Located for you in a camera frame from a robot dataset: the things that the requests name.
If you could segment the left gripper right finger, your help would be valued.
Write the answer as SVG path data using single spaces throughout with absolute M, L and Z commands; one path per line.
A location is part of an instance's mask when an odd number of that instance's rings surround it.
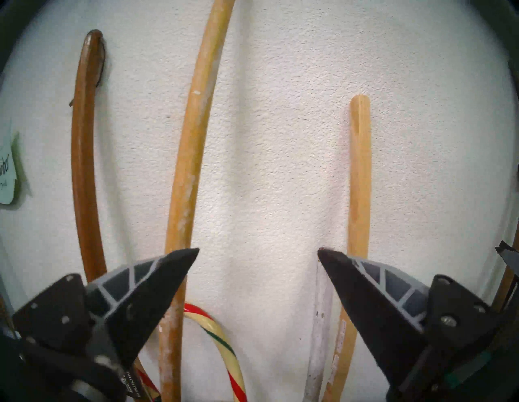
M 389 385 L 431 390 L 486 349 L 506 319 L 444 274 L 426 286 L 401 270 L 320 248 L 318 259 Z

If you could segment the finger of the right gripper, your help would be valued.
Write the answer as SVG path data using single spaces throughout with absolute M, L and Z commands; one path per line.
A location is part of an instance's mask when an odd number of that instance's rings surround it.
M 509 246 L 505 241 L 501 241 L 498 246 L 496 246 L 496 252 L 505 262 L 508 268 L 510 268 L 514 275 L 519 275 L 519 254 L 518 251 Z

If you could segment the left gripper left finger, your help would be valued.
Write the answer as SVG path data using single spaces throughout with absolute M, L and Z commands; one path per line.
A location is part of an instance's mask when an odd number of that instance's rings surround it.
M 70 273 L 15 312 L 22 338 L 63 354 L 128 369 L 166 314 L 200 249 L 123 265 L 85 285 Z

